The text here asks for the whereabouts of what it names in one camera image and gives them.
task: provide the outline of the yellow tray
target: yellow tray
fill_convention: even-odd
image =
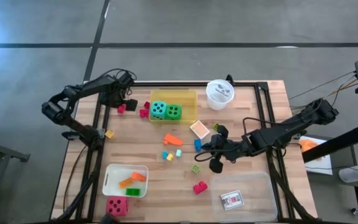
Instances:
[[[193,124],[197,120],[197,92],[194,90],[152,90],[150,104],[155,101],[164,101],[166,104],[181,106],[180,120],[149,120],[156,124]]]

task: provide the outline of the red block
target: red block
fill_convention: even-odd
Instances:
[[[198,184],[194,185],[193,190],[194,190],[194,193],[199,194],[207,188],[208,188],[208,185],[206,185],[206,183],[204,183],[204,181],[200,181]]]
[[[149,110],[140,110],[140,117],[141,118],[148,118],[149,117]]]
[[[150,103],[149,102],[144,103],[143,107],[149,110],[150,109]]]
[[[119,114],[124,114],[126,107],[127,107],[127,105],[125,105],[125,104],[119,106],[119,107],[117,108],[117,112],[118,112]]]
[[[106,213],[115,217],[122,217],[128,214],[128,198],[122,196],[111,196],[107,199]]]

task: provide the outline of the gray floor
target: gray floor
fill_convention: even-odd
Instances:
[[[104,0],[0,0],[0,43],[93,42]],[[358,0],[113,0],[101,42],[358,42]],[[31,153],[12,161],[0,223],[48,219],[67,141],[40,105],[81,83],[91,49],[0,49],[0,144]],[[358,48],[99,49],[91,74],[120,67],[139,80],[285,80],[288,96],[354,70]],[[303,105],[345,79],[291,101]],[[340,93],[337,120],[311,134],[358,126],[358,95]],[[349,187],[310,175],[320,218],[358,223]]]

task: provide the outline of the white container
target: white container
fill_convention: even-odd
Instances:
[[[244,204],[225,210],[221,195],[240,191]],[[270,177],[265,172],[215,174],[211,179],[213,215],[219,222],[267,222],[277,217]]]
[[[134,184],[128,188],[140,189],[139,196],[127,196],[126,188],[120,189],[119,183],[132,176],[133,172],[138,172],[146,176],[146,181],[141,182],[134,180]],[[110,164],[106,168],[104,175],[102,192],[106,196],[124,196],[124,197],[144,197],[147,192],[147,184],[149,183],[149,169],[146,166]]]
[[[213,80],[206,86],[208,106],[214,110],[223,109],[234,98],[233,86],[225,80]]]
[[[339,171],[339,178],[345,183],[358,181],[358,166],[341,169]]]

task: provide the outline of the orange block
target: orange block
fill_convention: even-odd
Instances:
[[[126,180],[123,180],[119,183],[119,188],[123,189],[125,187],[129,187],[132,184],[134,184],[134,180],[132,180],[131,178],[128,178]]]
[[[146,177],[143,176],[143,175],[140,174],[140,173],[137,173],[137,172],[133,172],[133,173],[132,173],[132,179],[138,180],[138,181],[142,181],[142,182],[145,182],[145,181],[146,181]]]
[[[164,137],[164,141],[163,143],[166,144],[173,144],[176,146],[181,146],[183,145],[183,141],[176,138],[175,136],[171,135],[171,134],[166,134]]]

